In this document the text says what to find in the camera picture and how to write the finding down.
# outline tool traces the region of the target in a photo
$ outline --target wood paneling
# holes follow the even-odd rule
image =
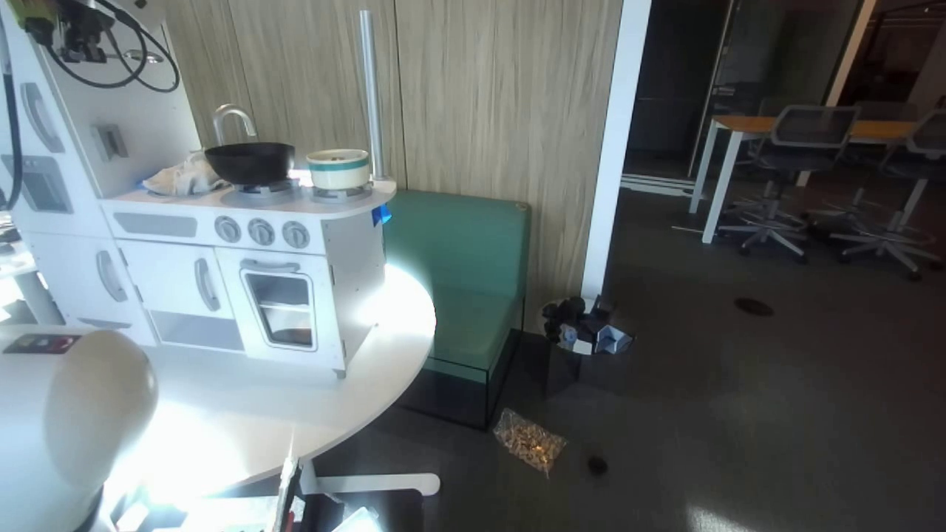
[[[372,13],[377,31],[384,173],[403,180],[400,72],[387,0],[171,0],[170,28],[204,145],[213,142],[213,111],[229,100],[254,118],[261,140],[294,142],[298,154],[366,149],[359,10]]]
[[[621,0],[397,0],[409,186],[532,208],[530,325],[579,290]]]

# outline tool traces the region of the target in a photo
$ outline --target desk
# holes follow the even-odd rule
[[[721,205],[727,199],[742,142],[768,136],[776,121],[779,121],[776,115],[715,115],[711,121],[708,142],[700,152],[697,179],[695,179],[693,199],[690,199],[690,213],[697,213],[697,208],[700,208],[718,130],[727,130],[731,142],[727,142],[727,154],[721,161],[715,193],[711,202],[711,213],[708,213],[708,224],[705,224],[705,238],[700,238],[705,245],[711,245],[715,238]],[[913,127],[918,127],[913,121],[856,121],[850,142],[851,145],[894,145],[894,142],[904,142],[913,134]]]
[[[193,502],[324,455],[384,415],[425,365],[434,306],[421,282],[387,266],[383,325],[350,377],[229,352],[148,350],[161,400],[152,425],[108,485]]]

